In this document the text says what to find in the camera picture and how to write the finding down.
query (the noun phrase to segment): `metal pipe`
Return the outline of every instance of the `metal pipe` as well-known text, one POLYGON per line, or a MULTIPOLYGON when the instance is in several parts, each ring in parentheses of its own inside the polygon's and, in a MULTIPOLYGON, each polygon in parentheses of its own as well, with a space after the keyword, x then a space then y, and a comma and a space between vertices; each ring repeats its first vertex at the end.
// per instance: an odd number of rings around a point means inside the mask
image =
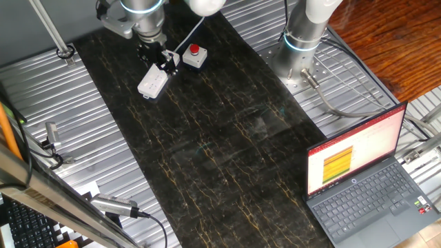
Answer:
POLYGON ((69 54, 70 51, 67 45, 64 43, 40 0, 29 0, 29 2, 34 8, 37 15, 40 17, 41 22, 46 27, 46 30, 49 32, 52 40, 54 40, 55 45, 57 45, 58 49, 60 49, 63 54, 69 54))

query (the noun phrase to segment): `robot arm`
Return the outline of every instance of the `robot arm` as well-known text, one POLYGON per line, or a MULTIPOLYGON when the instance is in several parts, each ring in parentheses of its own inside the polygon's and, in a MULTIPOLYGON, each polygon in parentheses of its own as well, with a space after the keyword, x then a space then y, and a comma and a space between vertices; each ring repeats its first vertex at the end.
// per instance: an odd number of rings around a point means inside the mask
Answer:
MULTIPOLYGON (((131 39, 133 31, 138 34, 141 44, 138 47, 139 57, 146 63, 162 65, 172 60, 167 60, 165 51, 165 42, 167 37, 162 32, 164 23, 165 0, 119 0, 114 3, 120 3, 124 9, 127 21, 119 21, 107 15, 107 9, 110 4, 106 0, 99 0, 97 8, 97 17, 101 20, 104 27, 121 35, 126 39, 131 39)), ((190 8, 200 16, 209 16, 218 12, 225 0, 185 0, 190 8)))
POLYGON ((291 11, 284 42, 271 61, 273 71, 286 83, 303 81, 303 69, 312 70, 314 54, 328 20, 342 0, 299 0, 291 11))

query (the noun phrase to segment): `laptop touchpad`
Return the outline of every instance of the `laptop touchpad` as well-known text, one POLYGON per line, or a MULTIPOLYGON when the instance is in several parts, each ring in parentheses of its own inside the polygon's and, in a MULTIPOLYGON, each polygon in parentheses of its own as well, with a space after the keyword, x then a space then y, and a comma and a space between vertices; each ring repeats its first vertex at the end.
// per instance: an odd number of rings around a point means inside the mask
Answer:
POLYGON ((365 247, 390 247, 400 241, 389 223, 383 219, 358 233, 365 247))

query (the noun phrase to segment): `metal base plate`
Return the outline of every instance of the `metal base plate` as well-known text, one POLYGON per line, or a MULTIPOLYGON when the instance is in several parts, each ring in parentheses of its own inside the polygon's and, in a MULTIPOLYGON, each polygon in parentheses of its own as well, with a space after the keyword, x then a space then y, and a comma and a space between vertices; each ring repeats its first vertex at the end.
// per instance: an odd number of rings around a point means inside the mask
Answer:
MULTIPOLYGON (((0 82, 28 119, 25 128, 37 140, 47 136, 45 122, 57 124, 62 144, 57 152, 74 159, 73 164, 56 171, 60 178, 77 191, 96 183, 103 194, 136 201, 140 209, 162 222, 169 247, 180 247, 80 56, 73 58, 76 64, 68 67, 55 50, 49 51, 0 68, 0 82)), ((153 220, 120 220, 124 231, 139 245, 164 247, 162 229, 153 220)))

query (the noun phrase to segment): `metal bracket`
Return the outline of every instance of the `metal bracket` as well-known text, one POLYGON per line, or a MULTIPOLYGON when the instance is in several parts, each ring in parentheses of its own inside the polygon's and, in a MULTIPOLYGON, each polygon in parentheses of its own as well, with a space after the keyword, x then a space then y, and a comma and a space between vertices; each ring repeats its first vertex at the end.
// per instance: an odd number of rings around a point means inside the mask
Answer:
POLYGON ((421 121, 430 123, 441 115, 441 104, 432 109, 428 114, 422 117, 421 121))
POLYGON ((406 164, 409 164, 415 159, 420 158, 422 155, 437 148, 439 145, 441 145, 441 133, 436 134, 434 137, 430 138, 419 147, 413 149, 407 155, 403 156, 403 159, 406 162, 406 164))

